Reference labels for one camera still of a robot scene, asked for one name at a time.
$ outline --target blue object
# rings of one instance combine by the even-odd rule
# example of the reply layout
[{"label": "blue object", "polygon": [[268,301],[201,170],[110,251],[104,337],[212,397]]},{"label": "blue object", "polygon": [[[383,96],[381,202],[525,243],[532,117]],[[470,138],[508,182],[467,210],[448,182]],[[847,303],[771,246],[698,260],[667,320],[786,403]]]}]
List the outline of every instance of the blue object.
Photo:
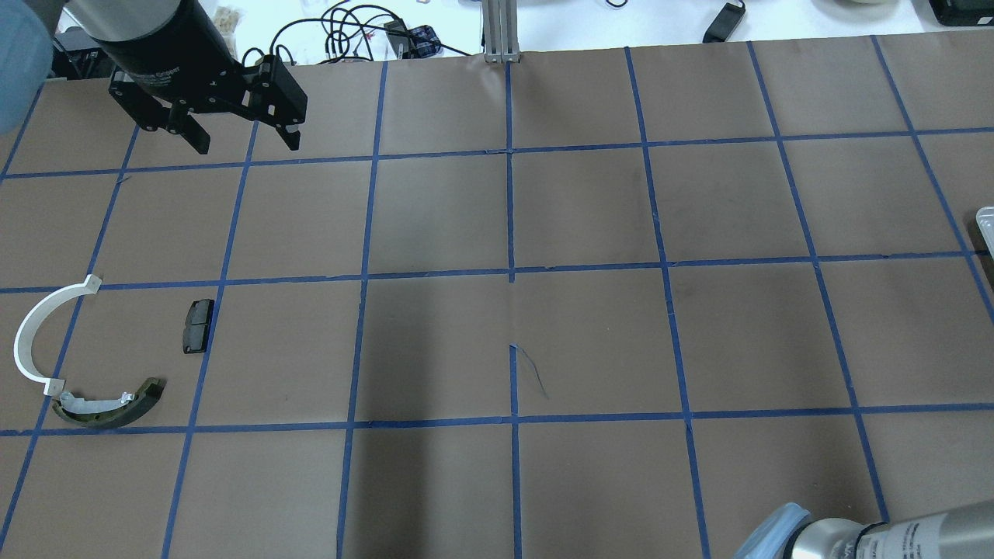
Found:
[{"label": "blue object", "polygon": [[732,556],[733,559],[774,559],[810,516],[810,512],[792,502],[777,508]]},{"label": "blue object", "polygon": [[0,134],[24,120],[52,67],[52,37],[22,0],[0,0]]}]

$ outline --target silver cylinder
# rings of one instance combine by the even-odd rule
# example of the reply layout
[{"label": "silver cylinder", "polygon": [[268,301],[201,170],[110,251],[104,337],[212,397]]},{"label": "silver cylinder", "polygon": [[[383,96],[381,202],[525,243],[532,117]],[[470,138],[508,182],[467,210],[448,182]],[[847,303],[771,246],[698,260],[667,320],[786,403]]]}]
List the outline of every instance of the silver cylinder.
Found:
[{"label": "silver cylinder", "polygon": [[868,559],[873,557],[870,552],[881,542],[888,548],[901,545],[902,551],[906,548],[911,554],[908,556],[921,559],[991,559],[994,500],[877,526],[860,539],[857,557],[860,552]]},{"label": "silver cylinder", "polygon": [[801,529],[784,557],[992,559],[994,500],[869,529],[842,518],[818,520]]},{"label": "silver cylinder", "polygon": [[73,0],[66,11],[94,39],[117,43],[158,31],[179,5],[180,0]]}]

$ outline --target white table surface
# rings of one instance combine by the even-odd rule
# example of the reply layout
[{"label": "white table surface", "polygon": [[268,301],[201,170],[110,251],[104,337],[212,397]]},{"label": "white table surface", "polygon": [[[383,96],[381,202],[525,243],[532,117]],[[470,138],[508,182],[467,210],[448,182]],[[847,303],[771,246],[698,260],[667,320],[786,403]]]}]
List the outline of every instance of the white table surface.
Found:
[{"label": "white table surface", "polygon": [[[726,0],[629,0],[612,9],[603,0],[519,0],[522,51],[566,51],[700,43]],[[928,0],[889,0],[859,4],[851,0],[746,0],[747,12],[732,35],[734,41],[812,37],[847,37],[920,33],[950,29],[938,24]],[[285,23],[303,17],[299,0],[202,0],[242,11],[235,37],[239,55],[248,47],[268,48]],[[409,28],[431,25],[439,39],[469,53],[479,53],[482,17],[471,0],[374,0],[397,12]],[[374,57],[387,57],[382,33],[374,40]],[[281,43],[299,63],[324,60],[319,24],[286,32]]]}]

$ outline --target black device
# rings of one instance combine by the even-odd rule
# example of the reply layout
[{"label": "black device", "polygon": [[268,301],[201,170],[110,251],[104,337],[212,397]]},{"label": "black device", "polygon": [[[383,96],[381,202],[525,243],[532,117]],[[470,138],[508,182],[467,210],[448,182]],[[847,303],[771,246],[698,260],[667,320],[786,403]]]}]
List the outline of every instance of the black device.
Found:
[{"label": "black device", "polygon": [[387,39],[394,47],[394,54],[397,55],[397,58],[411,58],[413,47],[411,46],[411,37],[408,34],[408,26],[404,24],[404,20],[391,20],[385,23],[383,28],[387,30]]},{"label": "black device", "polygon": [[704,34],[705,43],[723,43],[739,26],[739,22],[746,14],[746,3],[737,6],[732,3],[725,4],[722,11],[718,13],[715,21],[711,22],[708,31]]},{"label": "black device", "polygon": [[109,78],[114,71],[114,61],[82,28],[72,27],[65,33],[57,33],[53,42],[55,52],[49,78]]},{"label": "black device", "polygon": [[441,52],[441,42],[430,25],[422,25],[411,29],[412,58],[426,59]]},{"label": "black device", "polygon": [[183,353],[204,353],[211,337],[211,320],[214,318],[214,300],[193,301],[187,311],[183,327]]},{"label": "black device", "polygon": [[994,0],[929,0],[942,25],[994,25]]},{"label": "black device", "polygon": [[110,94],[143,129],[166,128],[203,154],[211,136],[191,113],[231,112],[299,149],[307,94],[279,56],[236,61],[197,0],[75,0],[67,9],[120,67]]}]

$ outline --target grid line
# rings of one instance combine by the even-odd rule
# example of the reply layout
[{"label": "grid line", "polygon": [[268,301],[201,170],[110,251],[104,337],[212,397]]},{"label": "grid line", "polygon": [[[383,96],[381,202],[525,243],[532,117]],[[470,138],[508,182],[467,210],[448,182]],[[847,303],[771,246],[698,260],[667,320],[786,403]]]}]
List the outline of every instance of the grid line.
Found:
[{"label": "grid line", "polygon": [[363,352],[363,327],[366,321],[366,294],[370,283],[370,243],[373,236],[373,208],[376,203],[377,169],[380,163],[380,138],[383,130],[383,105],[387,96],[387,63],[380,72],[380,92],[377,99],[376,128],[373,132],[373,158],[370,160],[370,188],[366,203],[366,227],[363,234],[362,285],[359,291],[359,317],[356,321],[356,346],[352,357],[352,383],[349,388],[349,427],[345,430],[345,448],[342,453],[342,481],[338,497],[338,522],[335,535],[335,556],[341,559],[345,552],[345,517],[348,512],[349,480],[352,470],[352,444],[355,436],[356,406],[359,400],[359,367]]},{"label": "grid line", "polygon": [[894,100],[898,103],[898,107],[901,108],[901,116],[905,119],[905,125],[908,127],[908,133],[911,135],[911,141],[914,143],[914,149],[918,152],[918,157],[921,159],[921,164],[924,166],[925,173],[928,175],[928,181],[932,185],[932,189],[935,191],[935,196],[938,197],[939,204],[942,205],[942,211],[945,213],[945,218],[949,222],[949,227],[952,228],[952,234],[956,237],[956,243],[959,244],[960,255],[966,260],[966,265],[970,268],[970,273],[973,275],[973,281],[977,284],[977,289],[980,291],[980,298],[984,301],[984,306],[987,307],[987,315],[990,317],[991,322],[994,322],[994,305],[991,304],[991,299],[987,296],[987,289],[984,288],[983,276],[977,269],[976,264],[973,262],[973,253],[969,249],[966,240],[963,238],[963,234],[959,231],[959,226],[956,224],[956,218],[952,214],[952,209],[949,207],[949,202],[945,198],[945,194],[942,193],[942,186],[938,183],[938,179],[935,177],[935,171],[932,169],[931,163],[928,162],[928,156],[925,154],[924,147],[921,146],[921,140],[918,138],[918,133],[914,129],[914,124],[911,123],[911,115],[908,113],[908,108],[905,106],[905,101],[901,97],[901,92],[898,91],[898,83],[894,80],[894,75],[891,73],[891,68],[887,65],[887,58],[884,56],[884,50],[880,47],[880,41],[877,40],[877,36],[870,37],[873,42],[873,48],[877,52],[877,58],[880,60],[880,65],[884,70],[884,74],[887,76],[887,82],[891,86],[891,92],[894,94]]},{"label": "grid line", "polygon": [[[38,100],[38,95],[35,96],[35,102]],[[34,106],[32,105],[28,116],[25,117],[24,124],[22,124],[21,132],[18,135],[18,140],[24,134],[24,130],[28,126],[28,119],[34,112]],[[100,226],[100,234],[97,235],[96,240],[93,243],[93,252],[89,259],[89,264],[86,266],[86,273],[92,274],[93,267],[96,266],[96,257],[99,255],[100,247],[103,244],[103,233],[106,231],[107,224],[110,221],[110,214],[114,209],[114,202],[117,200],[117,193],[120,191],[121,183],[124,182],[124,169],[127,168],[128,161],[131,160],[131,153],[134,151],[135,141],[138,139],[138,125],[135,124],[131,131],[131,139],[128,142],[127,149],[124,152],[124,159],[121,162],[121,166],[118,168],[117,180],[114,182],[114,188],[111,191],[110,199],[107,201],[107,210],[103,216],[103,222]],[[11,153],[8,156],[7,164],[14,158],[15,147],[11,147]],[[66,335],[63,337],[62,348],[59,350],[59,358],[56,360],[55,368],[52,372],[52,378],[59,378],[62,373],[63,364],[66,362],[66,353],[69,350],[70,340],[73,339],[73,332],[76,330],[76,323],[80,317],[80,309],[83,308],[83,298],[79,297],[76,299],[76,303],[73,307],[73,315],[70,318],[69,326],[66,328]],[[38,444],[38,438],[42,431],[42,426],[45,424],[45,418],[49,410],[49,404],[52,402],[51,396],[46,396],[42,400],[42,408],[38,412],[38,419],[35,421],[35,428],[32,430],[31,440],[28,442],[27,450],[24,454],[24,460],[21,462],[21,471],[18,473],[17,482],[14,485],[14,491],[10,497],[10,503],[7,505],[7,513],[4,515],[3,527],[0,527],[0,551],[3,551],[4,543],[7,541],[7,533],[10,531],[11,522],[14,519],[14,511],[17,509],[17,502],[20,499],[21,491],[24,489],[24,482],[28,476],[28,469],[31,466],[32,458],[35,455],[35,447]]]},{"label": "grid line", "polygon": [[511,95],[511,63],[504,63],[504,126],[507,131],[507,268],[508,281],[514,283],[514,118]]},{"label": "grid line", "polygon": [[[912,137],[913,135],[949,135],[949,134],[979,134],[994,133],[994,126],[978,126],[975,128],[936,128],[929,130],[910,131],[889,131],[889,132],[849,132],[837,134],[796,134],[781,136],[779,140],[784,142],[807,141],[807,140],[836,140],[853,138],[884,138],[884,137]],[[655,140],[646,141],[649,147],[669,147],[681,145],[714,145],[726,143],[755,143],[755,142],[775,142],[774,136],[749,136],[738,138],[695,138],[686,140]],[[578,145],[555,145],[544,147],[502,147],[499,149],[474,149],[464,151],[435,151],[423,153],[396,153],[378,155],[381,161],[403,160],[403,159],[426,159],[434,157],[475,157],[485,155],[501,155],[506,153],[551,153],[557,151],[597,151],[605,149],[635,149],[642,146],[641,142],[627,143],[601,143],[601,144],[578,144]],[[373,160],[372,155],[350,155],[341,157],[311,157],[301,159],[271,159],[252,161],[252,167],[264,167],[275,165],[307,165],[311,163],[347,163],[347,162],[369,162]],[[239,168],[244,164],[241,162],[226,163],[194,163],[188,165],[163,165],[151,167],[129,167],[128,173],[158,173],[163,171],[191,171],[198,169],[224,169]],[[9,173],[7,178],[29,179],[46,177],[68,177],[85,175],[112,175],[118,169],[85,169],[70,171],[40,171],[32,173]]]},{"label": "grid line", "polygon": [[[975,251],[968,253],[970,256],[988,256],[989,251]],[[867,262],[883,260],[915,260],[915,259],[959,259],[963,254],[960,252],[946,251],[937,253],[897,253],[892,255],[841,255],[830,257],[819,257],[820,262]],[[777,265],[777,264],[798,264],[811,262],[810,257],[774,257],[774,258],[753,258],[753,259],[715,259],[715,260],[689,260],[668,262],[668,268],[699,268],[699,267],[722,267],[722,266],[754,266],[754,265]],[[514,268],[515,274],[545,274],[555,272],[597,272],[610,270],[654,270],[661,268],[658,262],[632,262],[632,263],[612,263],[612,264],[577,264],[560,266],[529,266]],[[407,280],[414,278],[448,278],[455,276],[505,276],[510,272],[507,268],[484,268],[467,270],[429,270],[423,272],[392,272],[385,274],[369,274],[370,281],[382,280]],[[100,289],[108,291],[127,291],[134,289],[166,289],[183,287],[217,287],[223,285],[257,285],[270,283],[324,283],[334,281],[360,281],[362,275],[345,274],[341,276],[289,276],[281,278],[245,278],[210,280],[195,279],[189,281],[140,281],[134,283],[104,283]],[[0,287],[0,294],[10,293],[45,293],[61,288],[61,285],[37,285],[30,287]]]},{"label": "grid line", "polygon": [[518,405],[518,348],[508,346],[508,362],[511,364],[511,503],[514,516],[514,559],[524,556],[524,543],[521,536],[521,418]]},{"label": "grid line", "polygon": [[649,157],[649,141],[645,130],[645,116],[642,112],[642,98],[638,90],[638,78],[635,75],[635,65],[631,59],[631,49],[624,48],[625,63],[628,66],[628,76],[631,79],[631,91],[635,100],[635,114],[638,117],[638,131],[642,145],[642,160],[645,164],[645,182],[649,197],[649,208],[652,211],[652,227],[656,237],[656,249],[659,252],[659,262],[663,275],[663,292],[666,297],[666,314],[669,319],[670,336],[673,343],[673,359],[676,364],[677,384],[680,388],[680,411],[684,421],[684,434],[687,440],[687,458],[689,462],[691,486],[694,493],[694,508],[697,512],[697,527],[701,538],[701,554],[704,559],[711,559],[711,543],[708,539],[708,522],[704,514],[704,497],[701,491],[701,475],[697,464],[697,446],[694,442],[694,412],[687,393],[687,377],[684,372],[683,352],[680,349],[680,330],[677,326],[676,311],[673,306],[673,290],[670,283],[670,271],[666,259],[666,246],[663,243],[663,230],[659,218],[659,208],[656,204],[656,185],[652,175],[652,159]]},{"label": "grid line", "polygon": [[[341,557],[343,553],[344,545],[344,528],[345,528],[345,515],[346,515],[346,504],[348,497],[348,481],[349,481],[349,470],[351,467],[351,451],[352,451],[352,439],[353,434],[356,430],[376,430],[376,429],[430,429],[430,428],[445,428],[445,427],[455,427],[455,426],[477,426],[477,425],[510,425],[512,429],[512,485],[513,485],[513,499],[514,499],[514,537],[515,537],[515,557],[520,558],[522,556],[522,536],[521,536],[521,487],[520,487],[520,449],[519,449],[519,437],[518,431],[522,424],[543,424],[543,423],[593,423],[593,422],[616,422],[616,421],[683,421],[686,425],[686,438],[688,445],[688,457],[690,461],[692,484],[695,496],[695,505],[697,508],[699,530],[702,540],[702,552],[706,559],[710,558],[710,544],[708,542],[707,527],[705,523],[704,516],[704,505],[703,497],[701,495],[700,479],[697,468],[697,458],[696,450],[694,446],[694,436],[692,422],[696,419],[710,420],[710,419],[749,419],[749,418],[782,418],[782,417],[822,417],[822,416],[849,416],[852,415],[857,423],[858,432],[861,439],[861,444],[863,446],[864,453],[866,455],[868,469],[870,471],[871,480],[874,484],[874,491],[876,494],[878,506],[881,509],[882,516],[887,518],[887,510],[883,499],[883,493],[880,489],[880,483],[877,478],[876,468],[873,463],[873,456],[870,450],[869,441],[866,436],[865,427],[863,425],[863,415],[883,415],[883,414],[912,414],[912,413],[940,413],[940,412],[953,412],[953,413],[969,413],[978,411],[994,411],[994,403],[979,402],[979,403],[949,403],[949,404],[921,404],[921,405],[898,405],[898,406],[860,406],[855,394],[855,388],[852,382],[851,375],[848,370],[848,365],[845,361],[845,353],[842,347],[841,336],[838,332],[838,326],[835,323],[834,313],[831,308],[831,301],[829,300],[828,290],[825,286],[824,278],[821,274],[820,263],[821,262],[862,262],[862,261],[879,261],[879,260],[900,260],[900,259],[936,259],[936,258],[965,258],[969,268],[974,276],[974,280],[980,290],[980,295],[988,313],[991,316],[992,321],[994,321],[994,306],[991,304],[991,300],[988,297],[986,290],[984,289],[984,283],[981,279],[977,268],[972,262],[973,256],[987,255],[987,251],[970,251],[969,246],[965,242],[959,228],[956,225],[955,219],[952,215],[950,207],[945,199],[942,189],[936,179],[934,172],[930,166],[927,156],[922,148],[919,141],[919,136],[921,135],[945,135],[945,134],[975,134],[975,133],[994,133],[994,127],[973,127],[973,128],[942,128],[942,129],[929,129],[929,130],[916,130],[911,122],[911,118],[904,105],[901,94],[898,90],[897,84],[891,71],[888,67],[886,58],[878,42],[877,37],[871,38],[880,60],[880,63],[887,75],[892,93],[902,111],[903,117],[908,126],[907,131],[895,131],[895,132],[859,132],[859,133],[839,133],[839,134],[806,134],[806,135],[781,135],[780,131],[776,125],[775,115],[773,113],[772,105],[769,100],[768,91],[766,90],[765,83],[762,78],[761,69],[758,64],[758,60],[755,56],[752,43],[747,43],[747,47],[752,58],[753,67],[756,72],[756,77],[759,80],[760,88],[763,95],[763,100],[766,104],[766,109],[773,125],[774,136],[755,136],[755,137],[740,137],[740,138],[721,138],[721,139],[711,139],[711,138],[701,138],[701,139],[689,139],[689,140],[666,140],[666,141],[649,141],[647,138],[647,133],[645,129],[645,121],[642,111],[641,100],[639,97],[639,90],[637,84],[637,78],[635,75],[634,65],[632,63],[631,54],[629,49],[625,49],[625,57],[628,66],[629,76],[631,79],[632,92],[635,99],[635,106],[638,116],[638,123],[640,129],[640,141],[633,143],[608,143],[608,144],[589,144],[589,145],[562,145],[562,146],[548,146],[548,147],[529,147],[529,148],[514,148],[512,142],[512,96],[511,96],[511,67],[509,65],[505,68],[505,95],[506,95],[506,123],[507,123],[507,143],[503,149],[486,149],[486,150],[465,150],[465,151],[447,151],[447,152],[426,152],[426,153],[404,153],[404,154],[393,154],[393,155],[381,155],[379,153],[379,143],[380,134],[382,129],[383,121],[383,108],[385,99],[385,88],[387,79],[387,64],[383,64],[380,82],[380,91],[378,99],[377,108],[377,122],[376,122],[376,132],[374,149],[372,155],[364,156],[346,156],[346,157],[318,157],[318,158],[302,158],[302,159],[287,159],[287,160],[262,160],[253,161],[251,159],[255,135],[258,128],[258,123],[253,124],[251,136],[248,144],[248,151],[246,159],[243,162],[228,162],[228,163],[208,163],[208,164],[191,164],[191,165],[173,165],[173,166],[160,166],[160,167],[134,167],[129,168],[128,163],[131,158],[131,153],[133,151],[135,141],[138,134],[138,128],[135,127],[130,143],[128,145],[127,151],[124,156],[124,161],[119,168],[116,169],[94,169],[94,170],[76,170],[76,171],[53,171],[53,172],[37,172],[37,173],[9,173],[10,167],[17,152],[18,147],[23,139],[25,131],[29,125],[29,121],[34,113],[36,105],[39,101],[42,89],[39,88],[35,94],[32,104],[28,110],[28,113],[20,127],[14,144],[11,147],[11,151],[4,163],[2,171],[0,171],[0,184],[7,178],[42,178],[42,177],[63,177],[63,176],[86,176],[86,175],[116,175],[117,181],[115,182],[114,189],[112,190],[110,200],[108,202],[107,210],[105,212],[103,222],[97,238],[94,243],[93,252],[90,257],[90,261],[87,267],[87,272],[91,273],[98,256],[100,246],[105,235],[107,225],[109,223],[117,195],[123,181],[123,177],[126,173],[146,173],[146,172],[163,172],[163,171],[182,171],[182,170],[198,170],[198,169],[216,169],[216,168],[241,168],[242,178],[239,187],[239,193],[236,198],[235,208],[233,210],[232,222],[229,231],[228,244],[226,246],[226,254],[223,264],[223,269],[221,277],[217,281],[209,280],[198,280],[198,281],[163,281],[163,282],[141,282],[141,283],[114,283],[114,284],[104,284],[101,288],[104,290],[125,290],[125,289],[152,289],[152,288],[173,288],[173,287],[193,287],[193,286],[214,286],[218,289],[217,307],[216,307],[216,319],[214,324],[212,324],[212,335],[209,341],[207,351],[204,355],[204,359],[201,366],[200,376],[198,379],[198,384],[194,396],[194,402],[191,408],[191,415],[188,425],[186,426],[161,426],[161,427],[125,427],[117,430],[111,431],[91,431],[91,430],[79,430],[71,428],[62,429],[43,429],[44,421],[46,418],[46,413],[51,402],[51,398],[46,397],[44,399],[41,411],[36,420],[35,427],[30,430],[0,430],[0,438],[16,438],[16,437],[29,437],[30,442],[28,444],[27,450],[25,452],[24,461],[22,463],[21,471],[18,477],[18,481],[15,485],[14,492],[12,493],[9,506],[7,508],[6,515],[4,517],[3,527],[0,529],[0,550],[3,548],[4,541],[6,539],[9,527],[15,512],[17,500],[22,491],[26,475],[31,464],[32,456],[40,437],[64,437],[64,436],[99,436],[99,435],[138,435],[138,434],[184,434],[184,448],[181,455],[180,467],[177,472],[176,485],[173,492],[173,500],[171,503],[171,510],[169,514],[169,519],[167,523],[166,537],[163,541],[163,551],[162,557],[166,558],[169,554],[169,546],[171,544],[172,531],[175,525],[175,518],[179,504],[179,498],[181,496],[181,488],[183,478],[185,476],[185,467],[189,458],[189,452],[192,442],[192,437],[196,433],[258,433],[258,432],[281,432],[281,431],[326,431],[326,430],[343,430],[346,432],[346,444],[345,444],[345,455],[343,458],[343,478],[341,484],[341,500],[340,500],[340,510],[338,517],[338,532],[337,532],[337,556]],[[896,254],[896,255],[848,255],[848,256],[833,256],[833,257],[819,257],[815,251],[813,240],[810,236],[810,231],[807,227],[806,219],[803,213],[803,207],[799,195],[797,193],[796,185],[794,184],[792,172],[790,170],[789,161],[786,156],[784,143],[792,141],[806,141],[806,140],[817,140],[817,139],[848,139],[848,138],[864,138],[864,137],[910,137],[915,145],[918,152],[919,158],[925,167],[928,174],[929,180],[935,190],[936,196],[938,197],[943,211],[946,214],[947,220],[953,229],[954,235],[960,246],[959,252],[938,252],[938,253],[906,253],[906,254]],[[750,142],[775,142],[779,148],[781,159],[784,164],[784,170],[788,177],[788,182],[791,187],[791,193],[794,196],[795,207],[798,212],[798,217],[802,224],[802,229],[805,235],[805,241],[808,244],[809,256],[797,256],[797,257],[784,257],[784,258],[771,258],[771,259],[721,259],[721,260],[696,260],[696,261],[681,261],[681,262],[669,262],[665,258],[665,248],[663,244],[662,229],[659,219],[658,208],[655,200],[655,186],[652,176],[651,161],[649,158],[649,148],[650,147],[666,147],[666,146],[678,146],[678,145],[709,145],[709,144],[727,144],[727,143],[750,143]],[[646,180],[648,187],[648,194],[650,198],[650,207],[652,211],[652,218],[654,224],[654,233],[656,236],[657,249],[660,254],[660,262],[657,263],[626,263],[626,264],[608,264],[608,265],[576,265],[576,266],[556,266],[556,267],[528,267],[528,268],[517,268],[514,261],[514,209],[513,209],[513,164],[512,157],[515,153],[546,153],[546,152],[557,152],[557,151],[586,151],[586,150],[606,150],[606,149],[633,149],[641,148],[643,152],[643,158],[646,170]],[[507,211],[508,211],[508,268],[506,269],[480,269],[480,270],[446,270],[446,271],[426,271],[426,272],[409,272],[409,273],[394,273],[394,274],[369,274],[368,270],[368,259],[369,259],[369,248],[370,248],[370,237],[371,237],[371,227],[373,219],[373,205],[374,205],[374,193],[376,185],[376,170],[378,162],[380,160],[403,160],[403,159],[419,159],[419,158],[433,158],[433,157],[463,157],[463,156],[486,156],[486,155],[499,155],[504,154],[507,161]],[[236,233],[236,227],[238,222],[238,215],[241,206],[241,200],[244,195],[245,183],[249,169],[254,166],[276,166],[276,165],[297,165],[297,164],[320,164],[320,163],[339,163],[339,162],[370,162],[372,166],[371,178],[370,178],[370,191],[369,200],[367,205],[367,216],[366,216],[366,230],[364,239],[364,250],[363,250],[363,268],[360,275],[345,275],[336,277],[286,277],[286,278],[257,278],[257,279],[228,279],[228,267],[231,257],[232,246],[234,242],[234,237]],[[709,267],[709,266],[750,266],[750,265],[776,265],[776,264],[789,264],[789,263],[811,263],[816,278],[819,284],[819,290],[823,298],[823,303],[826,308],[827,318],[832,330],[833,339],[836,344],[836,349],[839,354],[840,364],[842,365],[843,375],[846,382],[847,390],[850,395],[849,407],[840,408],[812,408],[812,409],[774,409],[774,410],[737,410],[737,411],[698,411],[694,412],[691,409],[689,396],[687,393],[686,378],[683,370],[682,353],[680,351],[680,341],[679,334],[677,330],[677,321],[673,307],[673,297],[669,281],[669,269],[679,268],[679,267]],[[664,292],[666,296],[667,312],[671,326],[672,342],[674,345],[674,358],[677,362],[677,375],[678,382],[680,384],[681,391],[681,411],[680,412],[659,412],[659,413],[619,413],[619,414],[579,414],[579,415],[539,415],[539,416],[521,416],[518,409],[518,387],[517,387],[517,355],[514,347],[510,348],[510,390],[511,390],[511,414],[509,416],[493,416],[493,417],[480,417],[480,418],[453,418],[453,419],[439,419],[439,420],[420,420],[420,421],[356,421],[355,420],[355,410],[357,405],[357,393],[358,393],[358,379],[359,379],[359,360],[361,357],[361,346],[362,346],[362,336],[363,336],[363,322],[365,314],[365,304],[366,304],[366,294],[368,289],[369,281],[371,280],[398,280],[398,279],[409,279],[409,278],[436,278],[436,277],[456,277],[456,276],[486,276],[486,275],[507,275],[509,281],[513,282],[516,274],[541,274],[541,273],[554,273],[554,272],[587,272],[587,271],[603,271],[603,270],[641,270],[641,269],[659,269],[662,272]],[[350,404],[349,404],[349,418],[345,422],[326,422],[326,423],[299,423],[299,424],[267,424],[267,425],[215,425],[215,426],[198,426],[196,425],[197,412],[199,408],[200,398],[202,395],[202,389],[208,369],[208,361],[210,358],[211,345],[213,342],[213,331],[217,324],[217,314],[220,313],[221,302],[224,294],[225,287],[228,285],[249,285],[249,284],[261,284],[261,283],[282,283],[282,282],[319,282],[319,281],[360,281],[362,284],[360,293],[360,303],[359,303],[359,318],[357,321],[357,332],[356,332],[356,347],[353,362],[353,378],[352,386],[350,390]],[[60,288],[60,285],[56,286],[27,286],[27,287],[4,287],[0,288],[0,294],[3,293],[34,293],[34,292],[48,292]],[[58,377],[62,366],[64,364],[68,348],[71,342],[73,332],[75,330],[77,320],[82,308],[83,300],[80,298],[76,301],[76,305],[73,310],[72,317],[70,319],[69,326],[64,337],[59,357],[55,366],[55,372],[53,377]]]},{"label": "grid line", "polygon": [[228,242],[225,245],[225,257],[221,265],[221,278],[219,279],[217,299],[214,303],[214,317],[211,320],[210,332],[208,334],[207,347],[204,349],[204,357],[200,363],[200,374],[197,377],[197,388],[193,394],[193,404],[190,406],[190,419],[187,422],[185,437],[183,438],[183,451],[180,454],[179,469],[176,472],[176,483],[173,486],[172,501],[169,506],[169,516],[166,519],[165,537],[162,540],[162,559],[169,557],[169,551],[173,542],[173,529],[176,526],[176,515],[179,512],[180,498],[183,493],[183,481],[186,478],[186,467],[190,459],[190,448],[193,445],[193,436],[196,433],[197,416],[200,412],[200,400],[204,393],[204,382],[207,380],[208,366],[211,362],[211,351],[214,348],[214,337],[217,333],[218,322],[221,317],[221,307],[225,298],[225,280],[228,278],[228,267],[232,259],[232,249],[235,246],[235,234],[238,230],[239,213],[242,210],[242,198],[246,191],[246,181],[249,179],[249,168],[251,164],[252,151],[255,148],[255,137],[258,133],[258,121],[252,123],[251,134],[248,137],[248,149],[246,158],[242,166],[242,176],[239,179],[239,190],[235,195],[235,204],[232,208],[231,224],[228,228]]},{"label": "grid line", "polygon": [[749,57],[752,60],[752,67],[755,70],[755,77],[759,84],[759,91],[762,93],[762,101],[766,106],[766,113],[769,116],[769,123],[773,129],[773,135],[776,137],[776,146],[780,152],[780,160],[783,163],[783,172],[786,174],[787,184],[790,186],[790,195],[793,198],[794,206],[797,210],[797,219],[800,221],[801,230],[804,233],[804,242],[807,244],[808,253],[810,254],[811,267],[814,270],[815,280],[818,283],[818,291],[821,293],[822,304],[825,307],[825,316],[828,320],[828,327],[832,333],[832,341],[835,343],[835,352],[838,356],[839,366],[842,369],[842,378],[846,385],[846,392],[849,396],[849,405],[853,412],[853,418],[856,422],[856,432],[859,436],[860,446],[863,448],[863,456],[866,460],[867,472],[870,476],[870,483],[873,486],[874,497],[877,500],[877,508],[880,511],[881,518],[888,522],[890,521],[890,515],[887,511],[887,503],[884,501],[884,490],[880,484],[880,478],[877,475],[877,464],[873,458],[873,450],[870,448],[870,439],[867,437],[866,426],[863,423],[863,414],[860,411],[859,399],[856,395],[856,387],[853,384],[853,377],[849,371],[849,361],[846,358],[846,350],[842,346],[842,335],[839,332],[839,325],[835,320],[835,311],[832,308],[832,300],[828,294],[828,287],[825,284],[825,277],[821,272],[821,263],[818,257],[818,252],[815,249],[814,239],[811,236],[811,229],[808,227],[807,217],[804,214],[804,206],[801,203],[800,193],[797,190],[797,183],[794,180],[794,173],[790,167],[790,159],[787,157],[787,150],[783,143],[783,138],[780,134],[780,127],[776,121],[776,113],[773,110],[773,103],[769,97],[769,91],[766,89],[766,81],[762,76],[762,68],[759,67],[759,58],[755,54],[755,48],[752,46],[752,41],[747,42],[746,47],[748,48]]},{"label": "grid line", "polygon": [[[507,279],[515,280],[514,261],[514,96],[511,82],[512,63],[504,63],[504,122],[507,131]],[[508,347],[511,374],[511,506],[513,511],[514,559],[524,556],[521,529],[521,426],[518,424],[518,347]]]},{"label": "grid line", "polygon": [[10,172],[10,166],[14,162],[14,154],[17,153],[17,148],[20,147],[21,140],[24,139],[24,131],[28,129],[28,122],[31,121],[31,115],[35,113],[35,107],[38,106],[38,99],[42,96],[42,88],[38,87],[35,97],[31,100],[31,105],[28,106],[28,112],[24,114],[24,120],[21,122],[21,127],[17,130],[17,137],[14,138],[14,143],[10,146],[10,153],[7,154],[7,160],[4,161],[3,169],[0,169],[0,184],[3,183],[3,179]]},{"label": "grid line", "polygon": [[[758,410],[714,410],[693,412],[695,420],[714,419],[757,419],[757,418],[793,418],[793,417],[830,417],[850,416],[859,412],[863,415],[907,415],[907,414],[936,414],[936,413],[973,413],[994,412],[994,402],[966,402],[946,404],[901,404],[892,406],[861,406],[857,410],[851,407],[841,408],[782,408]],[[373,420],[373,421],[335,421],[311,423],[273,423],[273,424],[232,424],[232,425],[198,425],[194,433],[271,433],[283,431],[357,431],[377,429],[436,429],[445,427],[471,427],[479,425],[530,425],[530,424],[567,424],[567,423],[608,423],[608,422],[677,422],[683,421],[683,412],[618,412],[604,414],[566,414],[566,415],[536,415],[536,416],[484,416],[432,420]],[[121,427],[108,431],[90,429],[53,428],[42,429],[38,432],[41,437],[97,437],[104,435],[172,435],[184,434],[186,426],[148,426]],[[34,430],[3,430],[0,438],[24,438],[34,435]]]}]

